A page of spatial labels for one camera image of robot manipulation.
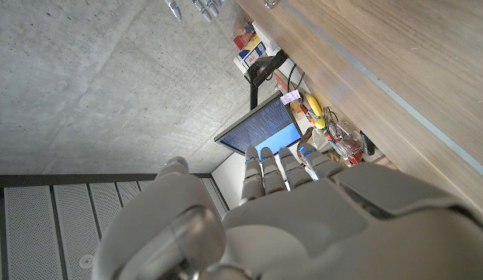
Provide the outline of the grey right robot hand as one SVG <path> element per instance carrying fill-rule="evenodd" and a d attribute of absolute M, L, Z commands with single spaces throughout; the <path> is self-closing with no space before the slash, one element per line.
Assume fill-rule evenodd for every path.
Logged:
<path fill-rule="evenodd" d="M 166 6 L 173 13 L 178 22 L 182 20 L 181 10 L 175 0 L 164 0 Z M 192 5 L 199 11 L 207 22 L 212 21 L 220 13 L 225 0 L 191 0 Z"/>

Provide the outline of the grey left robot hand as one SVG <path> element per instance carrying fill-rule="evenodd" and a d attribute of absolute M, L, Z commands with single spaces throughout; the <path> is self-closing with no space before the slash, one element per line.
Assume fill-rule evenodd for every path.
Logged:
<path fill-rule="evenodd" d="M 94 279 L 483 279 L 483 215 L 402 172 L 312 145 L 248 148 L 240 205 L 220 215 L 182 157 L 104 233 Z"/>

